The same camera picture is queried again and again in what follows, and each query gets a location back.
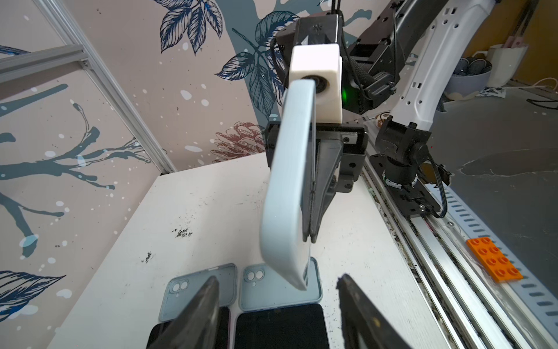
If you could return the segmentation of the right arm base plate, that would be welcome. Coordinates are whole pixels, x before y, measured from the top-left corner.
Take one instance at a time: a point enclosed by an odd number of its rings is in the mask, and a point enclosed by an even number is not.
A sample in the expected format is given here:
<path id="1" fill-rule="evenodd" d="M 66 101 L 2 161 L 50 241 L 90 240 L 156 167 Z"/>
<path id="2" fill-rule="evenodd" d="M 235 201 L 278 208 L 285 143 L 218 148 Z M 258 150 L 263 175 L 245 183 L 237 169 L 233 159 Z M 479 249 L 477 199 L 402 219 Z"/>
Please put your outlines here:
<path id="1" fill-rule="evenodd" d="M 372 155 L 369 159 L 381 184 L 405 219 L 427 215 L 435 218 L 446 216 L 446 195 L 443 194 L 442 204 L 439 204 L 418 179 L 417 167 L 398 166 L 391 158 L 380 154 Z"/>

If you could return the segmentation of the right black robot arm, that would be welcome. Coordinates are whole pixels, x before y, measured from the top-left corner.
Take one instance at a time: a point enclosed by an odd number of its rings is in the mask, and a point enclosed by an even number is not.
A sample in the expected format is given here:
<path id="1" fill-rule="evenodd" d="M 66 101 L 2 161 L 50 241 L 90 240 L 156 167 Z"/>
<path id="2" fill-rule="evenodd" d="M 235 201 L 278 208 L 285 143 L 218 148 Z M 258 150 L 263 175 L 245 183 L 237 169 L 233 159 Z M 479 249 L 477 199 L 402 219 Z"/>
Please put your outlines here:
<path id="1" fill-rule="evenodd" d="M 344 22 L 338 2 L 325 13 L 298 20 L 273 33 L 268 41 L 270 59 L 278 78 L 295 79 L 295 52 L 310 46 L 316 52 L 332 49 L 340 59 L 335 82 L 318 71 L 320 58 L 310 60 L 304 77 L 315 93 L 334 93 L 341 103 L 336 111 L 357 114 L 379 107 L 394 95 L 400 73 L 416 43 L 430 41 L 416 64 L 416 80 L 400 104 L 382 122 L 376 136 L 378 154 L 371 163 L 406 218 L 431 215 L 444 218 L 447 199 L 436 204 L 425 184 L 444 188 L 450 174 L 427 150 L 434 112 L 442 107 L 443 89 L 457 74 L 461 52 L 494 7 L 493 1 L 391 1 L 353 44 L 343 42 Z"/>

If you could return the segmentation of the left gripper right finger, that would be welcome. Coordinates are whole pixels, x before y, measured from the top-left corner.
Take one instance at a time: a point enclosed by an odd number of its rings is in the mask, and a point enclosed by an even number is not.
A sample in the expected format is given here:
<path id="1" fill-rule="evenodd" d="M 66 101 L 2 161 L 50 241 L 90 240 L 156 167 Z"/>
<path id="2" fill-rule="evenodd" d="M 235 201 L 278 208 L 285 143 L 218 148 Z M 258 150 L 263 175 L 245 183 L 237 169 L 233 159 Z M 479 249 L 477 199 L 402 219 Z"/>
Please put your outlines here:
<path id="1" fill-rule="evenodd" d="M 345 348 L 411 348 L 350 275 L 338 279 L 337 289 Z"/>

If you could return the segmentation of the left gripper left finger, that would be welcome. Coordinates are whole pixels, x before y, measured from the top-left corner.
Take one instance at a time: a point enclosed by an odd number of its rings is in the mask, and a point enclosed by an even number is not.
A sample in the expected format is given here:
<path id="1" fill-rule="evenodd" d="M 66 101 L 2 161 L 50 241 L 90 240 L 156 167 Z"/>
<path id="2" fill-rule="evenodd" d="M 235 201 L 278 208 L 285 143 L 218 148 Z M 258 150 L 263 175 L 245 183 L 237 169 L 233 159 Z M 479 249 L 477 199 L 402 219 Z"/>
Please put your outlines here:
<path id="1" fill-rule="evenodd" d="M 213 348 L 219 321 L 219 282 L 211 276 L 148 348 Z"/>

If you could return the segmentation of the grey-blue phone case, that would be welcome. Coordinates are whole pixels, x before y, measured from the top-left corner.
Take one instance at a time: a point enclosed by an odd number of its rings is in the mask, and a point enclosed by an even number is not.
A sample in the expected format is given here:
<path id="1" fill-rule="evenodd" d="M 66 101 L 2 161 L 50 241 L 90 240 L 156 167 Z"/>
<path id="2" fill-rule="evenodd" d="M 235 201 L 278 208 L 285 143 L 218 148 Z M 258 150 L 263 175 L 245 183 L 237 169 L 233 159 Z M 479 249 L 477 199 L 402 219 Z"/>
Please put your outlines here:
<path id="1" fill-rule="evenodd" d="M 219 282 L 219 306 L 232 305 L 236 299 L 238 270 L 229 263 L 171 279 L 164 292 L 158 320 L 167 322 L 177 318 L 212 276 Z"/>

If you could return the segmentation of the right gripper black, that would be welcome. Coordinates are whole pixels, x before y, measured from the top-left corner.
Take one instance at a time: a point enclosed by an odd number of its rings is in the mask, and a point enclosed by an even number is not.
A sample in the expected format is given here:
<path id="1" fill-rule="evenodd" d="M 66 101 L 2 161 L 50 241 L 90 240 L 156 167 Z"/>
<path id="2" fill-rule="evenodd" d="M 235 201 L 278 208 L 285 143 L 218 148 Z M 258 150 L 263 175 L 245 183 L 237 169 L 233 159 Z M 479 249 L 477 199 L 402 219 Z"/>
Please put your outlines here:
<path id="1" fill-rule="evenodd" d="M 264 131 L 264 145 L 268 167 L 272 166 L 278 140 L 280 122 L 269 122 Z M 319 140 L 314 166 L 312 202 L 310 209 L 310 238 L 318 239 L 323 215 L 336 192 L 350 193 L 358 180 L 366 158 L 369 136 L 364 126 L 350 124 L 317 124 L 317 139 L 322 136 L 340 136 Z M 337 181 L 335 171 L 339 165 Z"/>

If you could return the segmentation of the black phone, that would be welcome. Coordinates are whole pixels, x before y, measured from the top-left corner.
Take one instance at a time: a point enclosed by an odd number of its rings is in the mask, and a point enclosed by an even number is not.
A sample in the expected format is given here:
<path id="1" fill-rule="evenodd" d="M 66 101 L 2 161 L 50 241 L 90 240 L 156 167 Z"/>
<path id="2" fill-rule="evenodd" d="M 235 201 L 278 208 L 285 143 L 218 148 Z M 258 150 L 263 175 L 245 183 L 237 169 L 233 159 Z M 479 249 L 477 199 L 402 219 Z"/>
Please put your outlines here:
<path id="1" fill-rule="evenodd" d="M 303 241 L 302 198 L 315 82 L 289 84 L 270 168 L 260 227 L 263 260 L 298 290 L 307 288 L 310 245 Z"/>
<path id="2" fill-rule="evenodd" d="M 146 348 L 150 348 L 155 341 L 167 331 L 173 321 L 165 321 L 152 328 Z M 219 309 L 218 327 L 214 349 L 227 349 L 229 343 L 230 309 L 221 307 Z"/>

